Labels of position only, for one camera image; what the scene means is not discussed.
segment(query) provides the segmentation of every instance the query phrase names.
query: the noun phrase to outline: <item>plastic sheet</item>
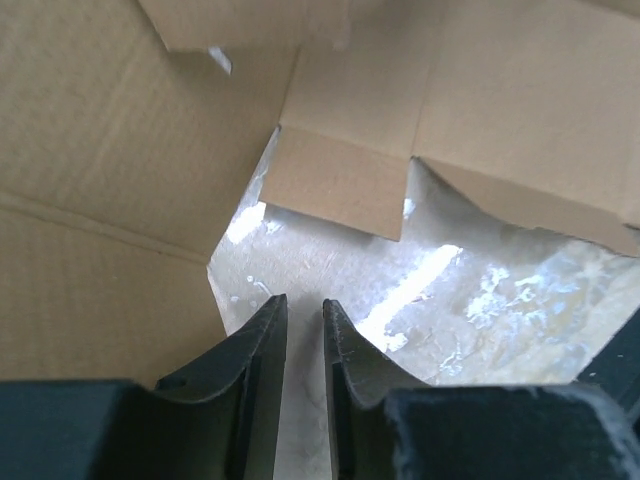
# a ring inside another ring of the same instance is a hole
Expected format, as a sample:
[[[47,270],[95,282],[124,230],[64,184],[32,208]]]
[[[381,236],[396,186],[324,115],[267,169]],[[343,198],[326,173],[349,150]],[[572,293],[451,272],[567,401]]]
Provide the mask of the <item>plastic sheet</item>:
[[[322,300],[432,385],[566,383],[640,303],[640,261],[505,225],[412,160],[398,243],[258,201],[265,151],[212,257],[229,332],[271,294],[290,304],[274,478],[330,478]]]

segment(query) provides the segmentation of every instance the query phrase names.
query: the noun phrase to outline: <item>reflective surface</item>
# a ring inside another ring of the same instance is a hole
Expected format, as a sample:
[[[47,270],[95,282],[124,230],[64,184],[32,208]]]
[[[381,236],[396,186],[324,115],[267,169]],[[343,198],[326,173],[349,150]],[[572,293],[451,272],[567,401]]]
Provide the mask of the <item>reflective surface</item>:
[[[640,304],[640,262],[505,225],[412,161],[399,243],[257,201],[267,149],[209,278],[229,333],[287,293],[274,478],[330,478],[320,309],[433,385],[565,383]]]

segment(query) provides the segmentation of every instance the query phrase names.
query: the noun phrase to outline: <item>white surface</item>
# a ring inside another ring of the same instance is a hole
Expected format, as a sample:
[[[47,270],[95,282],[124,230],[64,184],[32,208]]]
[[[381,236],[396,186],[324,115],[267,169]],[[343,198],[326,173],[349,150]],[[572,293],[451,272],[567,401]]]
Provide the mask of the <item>white surface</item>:
[[[402,241],[258,202],[265,152],[209,278],[229,333],[289,299],[277,479],[327,479],[322,321],[340,300],[359,331],[432,385],[564,383],[640,303],[640,262],[481,213],[412,161]]]

